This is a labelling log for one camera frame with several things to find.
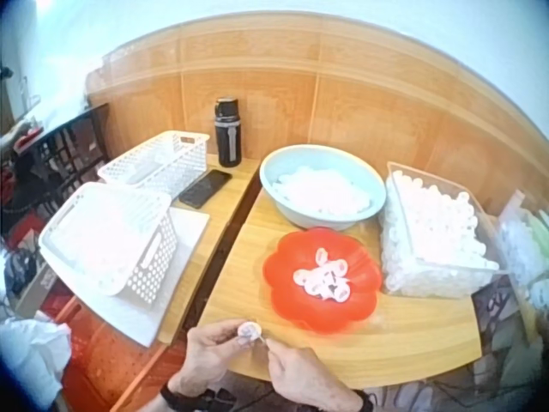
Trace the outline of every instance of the red flower-shaped bowl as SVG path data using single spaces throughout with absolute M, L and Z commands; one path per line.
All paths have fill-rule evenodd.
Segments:
M 343 303 L 308 295 L 293 281 L 293 272 L 317 267 L 315 256 L 323 247 L 329 260 L 345 259 L 351 296 Z M 263 264 L 263 276 L 271 287 L 274 310 L 298 327 L 331 334 L 352 322 L 367 319 L 376 309 L 376 291 L 383 278 L 379 266 L 356 240 L 326 228 L 314 228 L 284 236 L 278 249 Z

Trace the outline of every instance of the bottle cap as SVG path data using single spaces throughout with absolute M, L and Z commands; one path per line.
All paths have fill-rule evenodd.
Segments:
M 215 117 L 227 118 L 238 116 L 238 99 L 234 97 L 220 97 L 215 102 Z

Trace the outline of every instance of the white wall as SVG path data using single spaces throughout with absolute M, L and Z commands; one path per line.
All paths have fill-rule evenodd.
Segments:
M 546 0 L 15 0 L 2 24 L 17 33 L 30 93 L 69 107 L 113 48 L 182 21 L 251 10 L 340 15 L 421 40 L 488 79 L 549 136 Z

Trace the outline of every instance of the phone screen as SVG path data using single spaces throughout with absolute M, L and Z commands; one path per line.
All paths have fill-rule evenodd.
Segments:
M 230 173 L 212 170 L 185 189 L 179 195 L 179 200 L 192 208 L 200 209 L 231 178 Z

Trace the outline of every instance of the black thermos bottle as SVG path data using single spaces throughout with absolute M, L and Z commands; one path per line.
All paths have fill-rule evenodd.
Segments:
M 220 164 L 235 167 L 242 160 L 240 116 L 238 100 L 221 97 L 215 103 L 215 137 Z

